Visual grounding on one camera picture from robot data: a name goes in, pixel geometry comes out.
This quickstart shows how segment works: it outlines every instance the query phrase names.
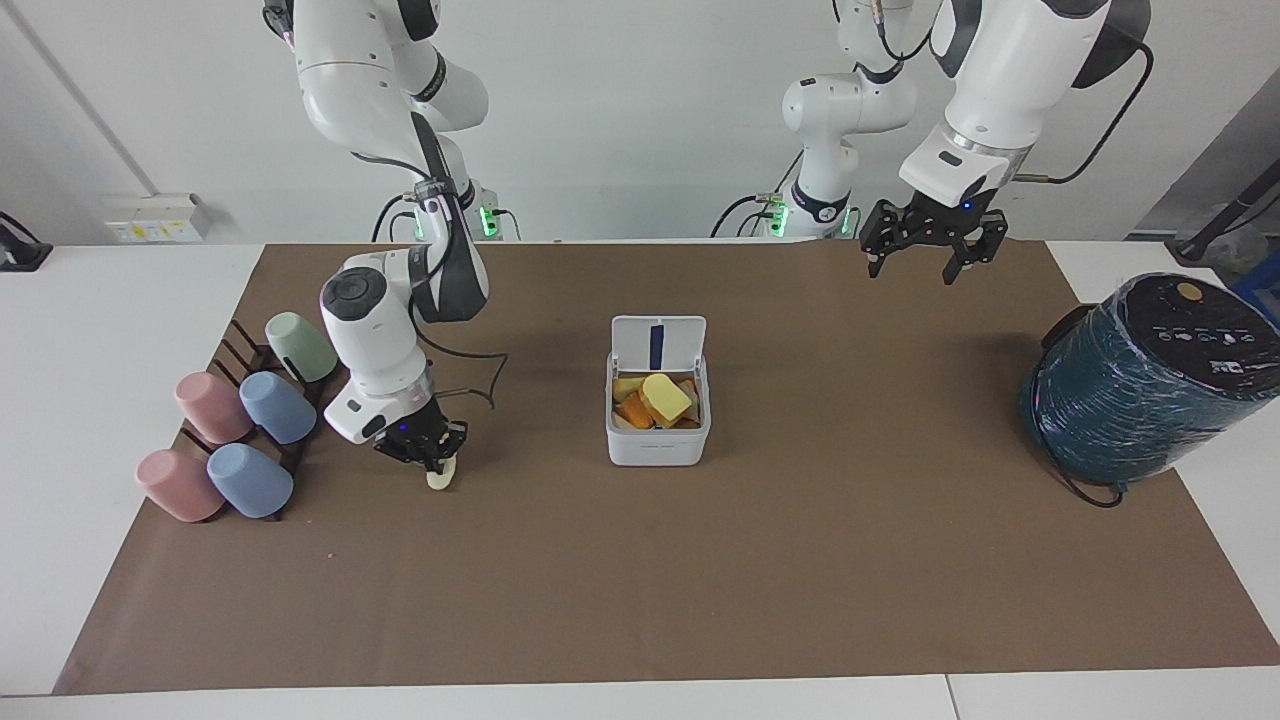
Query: wall socket panel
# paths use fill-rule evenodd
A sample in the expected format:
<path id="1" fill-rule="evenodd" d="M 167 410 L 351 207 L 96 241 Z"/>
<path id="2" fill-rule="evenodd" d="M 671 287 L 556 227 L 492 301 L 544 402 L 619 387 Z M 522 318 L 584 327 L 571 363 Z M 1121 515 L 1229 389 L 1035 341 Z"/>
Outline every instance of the wall socket panel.
<path id="1" fill-rule="evenodd" d="M 159 195 L 108 204 L 106 229 L 116 242 L 129 245 L 204 242 L 209 214 L 189 195 Z"/>

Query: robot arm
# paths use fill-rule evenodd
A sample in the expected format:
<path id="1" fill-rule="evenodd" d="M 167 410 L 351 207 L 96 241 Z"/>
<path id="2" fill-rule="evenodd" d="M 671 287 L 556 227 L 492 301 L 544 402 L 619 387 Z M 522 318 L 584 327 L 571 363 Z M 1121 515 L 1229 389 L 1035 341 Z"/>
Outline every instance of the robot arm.
<path id="1" fill-rule="evenodd" d="M 470 231 L 492 234 L 472 219 L 495 197 L 476 187 L 457 146 L 435 133 L 479 124 L 489 96 L 428 41 L 439 0 L 266 0 L 264 17 L 294 50 L 316 129 L 357 158 L 411 173 L 428 260 L 444 263 L 430 283 L 435 310 L 424 309 L 424 318 L 475 316 L 489 279 Z"/>
<path id="2" fill-rule="evenodd" d="M 943 0 L 932 49 L 956 94 L 899 172 L 916 191 L 911 202 L 881 200 L 870 213 L 859 240 L 872 277 L 911 245 L 952 249 L 947 284 L 989 263 L 1009 228 L 1004 213 L 988 210 L 996 191 L 1014 179 L 1066 91 L 1115 72 L 1149 22 L 1149 0 Z"/>
<path id="3" fill-rule="evenodd" d="M 887 37 L 900 42 L 914 0 L 887 0 Z M 774 234 L 828 236 L 840 227 L 849 205 L 858 150 L 854 133 L 887 132 L 906 126 L 915 114 L 916 91 L 901 74 L 902 63 L 884 51 L 876 36 L 870 0 L 845 0 L 840 42 L 856 67 L 851 73 L 797 81 L 782 100 L 782 117 L 804 143 L 800 176 L 787 191 Z"/>
<path id="4" fill-rule="evenodd" d="M 421 462 L 443 489 L 467 425 L 440 410 L 413 311 L 429 323 L 468 320 L 488 300 L 466 220 L 479 191 L 457 146 L 435 135 L 479 124 L 488 95 L 426 41 L 438 0 L 266 0 L 264 17 L 294 49 L 316 129 L 364 160 L 412 173 L 406 197 L 426 240 L 352 258 L 325 283 L 325 328 L 351 370 L 325 420 L 351 442 Z"/>

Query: cable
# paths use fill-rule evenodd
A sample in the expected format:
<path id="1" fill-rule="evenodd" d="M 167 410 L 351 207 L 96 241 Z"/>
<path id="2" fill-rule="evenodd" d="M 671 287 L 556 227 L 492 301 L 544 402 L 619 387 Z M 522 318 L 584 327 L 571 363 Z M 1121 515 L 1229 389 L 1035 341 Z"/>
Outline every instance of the cable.
<path id="1" fill-rule="evenodd" d="M 1151 78 L 1151 70 L 1156 67 L 1156 54 L 1152 53 L 1151 47 L 1147 46 L 1146 42 L 1139 42 L 1138 50 L 1143 54 L 1143 56 L 1146 56 L 1147 67 L 1142 70 L 1142 77 L 1138 78 L 1138 85 L 1133 86 L 1133 91 L 1129 94 L 1129 97 L 1124 101 L 1124 105 L 1120 105 L 1120 111 L 1116 113 L 1116 117 L 1111 120 L 1111 124 L 1107 126 L 1107 131 L 1102 133 L 1102 138 L 1098 140 L 1098 143 L 1093 146 L 1093 151 L 1089 152 L 1089 156 L 1084 159 L 1084 163 L 1080 163 L 1080 167 L 1076 168 L 1074 173 L 1062 178 L 1051 178 L 1048 176 L 1039 176 L 1039 174 L 1016 174 L 1014 176 L 1014 182 L 1066 184 L 1074 181 L 1075 178 L 1080 177 L 1084 173 L 1084 170 L 1087 170 L 1088 167 L 1093 164 L 1093 159 L 1097 158 L 1098 152 L 1102 151 L 1102 146 L 1107 143 L 1107 140 L 1111 140 L 1111 133 L 1115 132 L 1116 126 L 1119 126 L 1120 120 L 1124 119 L 1125 113 L 1129 111 L 1129 106 L 1133 105 L 1133 101 L 1137 100 L 1138 95 L 1142 94 L 1142 88 L 1147 86 L 1147 79 Z"/>
<path id="2" fill-rule="evenodd" d="M 730 214 L 732 214 L 733 210 L 737 210 L 742 205 L 746 205 L 748 202 L 759 202 L 759 200 L 756 200 L 755 195 L 748 195 L 745 197 L 739 197 L 737 200 L 735 200 L 733 204 L 730 205 L 728 209 L 721 214 L 721 218 L 716 220 L 716 227 L 712 228 L 712 234 L 707 237 L 716 237 L 717 234 L 719 234 L 719 228 L 721 225 L 724 224 L 724 220 L 728 219 Z"/>
<path id="3" fill-rule="evenodd" d="M 352 152 L 351 155 L 355 159 L 362 160 L 365 163 L 371 163 L 374 165 L 392 165 L 393 168 L 403 168 L 411 173 L 417 173 L 425 181 L 431 179 L 431 176 L 422 172 L 421 168 L 416 168 L 413 165 L 410 165 L 408 163 L 401 163 L 399 160 L 390 160 L 388 158 L 374 158 L 372 155 L 365 155 L 364 152 Z"/>
<path id="4" fill-rule="evenodd" d="M 854 210 L 854 213 L 858 213 L 858 219 L 854 220 L 854 233 L 851 236 L 849 236 L 850 240 L 858 238 L 858 231 L 861 229 L 861 227 L 863 227 L 863 209 L 861 208 L 854 208 L 852 210 Z"/>
<path id="5" fill-rule="evenodd" d="M 920 40 L 920 44 L 915 46 L 915 50 L 911 50 L 906 55 L 899 55 L 888 46 L 888 37 L 886 37 L 884 32 L 884 3 L 882 0 L 872 0 L 872 23 L 876 26 L 876 35 L 879 36 L 881 46 L 884 47 L 884 53 L 888 53 L 888 56 L 899 63 L 905 63 L 919 55 L 920 50 L 924 50 L 924 46 L 929 44 L 929 38 L 933 37 L 933 27 L 931 26 L 929 31 L 925 32 L 924 37 Z"/>
<path id="6" fill-rule="evenodd" d="M 787 183 L 787 178 L 791 177 L 791 173 L 795 172 L 796 165 L 800 164 L 801 158 L 804 158 L 804 150 L 796 152 L 795 159 L 791 160 L 791 165 L 787 167 L 787 172 L 782 173 L 782 179 L 778 181 L 778 184 L 773 186 L 773 195 L 782 192 L 782 186 Z M 755 233 L 760 229 L 760 219 L 763 218 L 758 218 L 755 220 L 755 224 L 751 225 L 751 237 L 755 237 Z"/>
<path id="7" fill-rule="evenodd" d="M 763 219 L 765 219 L 768 217 L 769 217 L 768 213 L 756 213 L 754 215 L 748 215 L 746 219 L 742 220 L 742 224 L 737 225 L 737 237 L 742 237 L 742 231 L 746 229 L 746 223 L 750 223 L 754 219 L 754 220 L 756 220 L 755 227 L 760 227 L 759 220 L 763 220 Z"/>
<path id="8" fill-rule="evenodd" d="M 1280 200 L 1280 192 L 1277 192 L 1276 196 L 1272 197 L 1270 202 L 1267 202 L 1266 205 L 1263 205 L 1261 210 L 1258 210 L 1257 213 L 1254 213 L 1254 214 L 1249 215 L 1248 218 L 1240 220 L 1239 223 L 1235 223 L 1234 225 L 1226 228 L 1217 237 L 1222 237 L 1224 234 L 1233 233 L 1233 232 L 1243 228 L 1244 225 L 1252 223 L 1253 220 L 1257 220 L 1262 215 L 1266 215 L 1267 211 L 1271 210 L 1271 208 L 1275 208 L 1275 204 L 1276 204 L 1277 200 Z"/>
<path id="9" fill-rule="evenodd" d="M 369 242 L 378 242 L 378 236 L 383 233 L 383 222 L 387 220 L 388 213 L 392 211 L 392 208 L 394 208 L 397 202 L 404 202 L 403 193 L 396 193 L 394 197 L 387 201 L 387 205 L 383 205 L 383 211 L 378 214 L 378 222 L 374 223 L 374 234 L 369 238 Z"/>
<path id="10" fill-rule="evenodd" d="M 1080 489 L 1080 486 L 1075 482 L 1074 478 L 1071 478 L 1071 474 L 1068 473 L 1066 469 L 1062 466 L 1062 461 L 1057 459 L 1057 454 L 1053 452 L 1053 447 L 1048 442 L 1048 436 L 1044 434 L 1044 424 L 1041 420 L 1041 409 L 1039 409 L 1039 378 L 1041 373 L 1044 372 L 1044 361 L 1047 359 L 1048 359 L 1048 350 L 1046 350 L 1044 354 L 1041 355 L 1039 363 L 1037 363 L 1036 369 L 1032 370 L 1032 382 L 1029 388 L 1032 396 L 1032 425 L 1036 427 L 1036 434 L 1039 437 L 1039 445 L 1041 447 L 1044 448 L 1044 454 L 1048 455 L 1050 462 L 1052 462 L 1053 470 L 1057 471 L 1057 475 L 1062 480 L 1062 484 L 1065 484 L 1068 489 L 1070 489 L 1076 497 L 1079 497 L 1080 500 L 1088 502 L 1094 507 L 1101 507 L 1103 510 L 1119 507 L 1120 503 L 1124 502 L 1124 496 L 1125 496 L 1124 486 L 1111 486 L 1116 496 L 1115 498 L 1108 501 L 1102 501 L 1088 495 L 1087 492 Z"/>
<path id="11" fill-rule="evenodd" d="M 516 218 L 515 213 L 512 213 L 511 210 L 503 210 L 503 209 L 499 208 L 499 209 L 494 210 L 493 214 L 494 215 L 511 215 L 511 222 L 516 225 L 516 240 L 518 242 L 525 242 L 525 236 L 520 234 L 520 218 Z"/>
<path id="12" fill-rule="evenodd" d="M 462 360 L 500 360 L 498 363 L 498 369 L 493 373 L 493 379 L 489 380 L 489 392 L 484 392 L 475 388 L 460 388 L 445 391 L 448 395 L 442 395 L 442 397 L 452 397 L 454 395 L 475 395 L 485 398 L 489 404 L 490 410 L 497 410 L 498 404 L 494 401 L 494 392 L 498 389 L 498 379 L 502 378 L 502 372 L 507 368 L 507 361 L 511 360 L 509 352 L 462 352 L 460 350 L 451 350 L 443 345 L 433 341 L 422 333 L 422 328 L 419 325 L 417 318 L 412 315 L 412 309 L 410 310 L 410 316 L 413 318 L 413 332 L 417 333 L 417 338 L 425 342 L 428 346 L 453 357 L 460 357 Z"/>
<path id="13" fill-rule="evenodd" d="M 27 225 L 24 225 L 24 224 L 19 223 L 19 222 L 18 222 L 17 219 L 14 219 L 14 217 L 13 217 L 13 215 L 10 215 L 9 213 L 5 213 L 5 211 L 0 211 L 0 220 L 4 220 L 4 222 L 6 222 L 6 223 L 9 223 L 10 225 L 13 225 L 13 227 L 18 228 L 19 231 L 22 231 L 22 234 L 24 234 L 24 236 L 29 237 L 32 242 L 35 242 L 35 243 L 40 245 L 40 238 L 38 238 L 38 237 L 36 237 L 36 236 L 35 236 L 35 233 L 32 233 L 31 231 L 28 231 L 28 229 L 27 229 Z"/>
<path id="14" fill-rule="evenodd" d="M 413 213 L 397 213 L 396 217 L 392 218 L 390 227 L 387 228 L 387 234 L 390 236 L 392 242 L 396 242 L 396 220 L 401 218 L 408 218 L 415 222 L 417 220 L 417 215 L 415 215 Z"/>
<path id="15" fill-rule="evenodd" d="M 929 28 L 929 32 L 924 33 L 924 37 L 920 38 L 920 44 L 915 46 L 915 50 L 911 50 L 906 55 L 899 55 L 897 53 L 893 53 L 893 50 L 890 49 L 890 46 L 888 46 L 888 38 L 884 37 L 884 27 L 883 26 L 877 26 L 876 27 L 876 35 L 878 35 L 881 37 L 881 45 L 884 47 L 884 51 L 888 53 L 890 58 L 897 60 L 899 63 L 905 63 L 905 61 L 910 60 L 911 58 L 915 58 L 916 55 L 919 55 L 920 50 L 924 50 L 924 46 L 928 45 L 929 40 L 933 37 L 933 28 Z"/>

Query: plastic container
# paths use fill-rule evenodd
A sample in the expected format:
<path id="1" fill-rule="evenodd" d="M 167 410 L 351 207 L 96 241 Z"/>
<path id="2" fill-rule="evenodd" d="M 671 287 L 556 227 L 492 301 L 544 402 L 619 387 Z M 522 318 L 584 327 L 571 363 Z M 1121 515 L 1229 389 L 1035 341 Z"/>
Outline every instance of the plastic container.
<path id="1" fill-rule="evenodd" d="M 236 442 L 253 429 L 239 391 L 224 378 L 192 373 L 178 383 L 173 396 L 196 432 L 214 445 Z"/>
<path id="2" fill-rule="evenodd" d="M 297 313 L 280 313 L 266 323 L 266 342 L 300 383 L 324 379 L 338 366 L 329 338 Z"/>
<path id="3" fill-rule="evenodd" d="M 613 343 L 604 380 L 604 430 L 609 460 L 622 466 L 689 466 L 703 459 L 712 429 L 712 391 L 707 382 L 707 318 L 613 318 Z M 620 428 L 613 421 L 613 380 L 623 373 L 692 375 L 703 427 L 696 430 Z"/>
<path id="4" fill-rule="evenodd" d="M 205 520 L 227 502 L 204 462 L 173 450 L 147 455 L 133 477 L 152 502 L 183 523 Z"/>
<path id="5" fill-rule="evenodd" d="M 316 427 L 316 409 L 275 373 L 253 373 L 241 383 L 248 416 L 280 445 L 301 441 Z"/>
<path id="6" fill-rule="evenodd" d="M 246 518 L 266 518 L 293 497 L 293 477 L 247 445 L 219 447 L 209 457 L 209 478 L 223 497 Z"/>

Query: cable spool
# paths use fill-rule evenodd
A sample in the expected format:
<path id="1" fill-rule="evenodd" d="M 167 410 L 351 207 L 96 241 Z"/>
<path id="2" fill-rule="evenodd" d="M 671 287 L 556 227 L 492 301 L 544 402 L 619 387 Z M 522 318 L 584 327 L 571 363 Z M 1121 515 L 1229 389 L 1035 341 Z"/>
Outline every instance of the cable spool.
<path id="1" fill-rule="evenodd" d="M 1129 281 L 1044 346 L 1019 393 L 1023 423 L 1059 470 L 1115 488 L 1103 503 L 1064 475 L 1102 507 L 1280 396 L 1280 332 L 1181 275 Z"/>

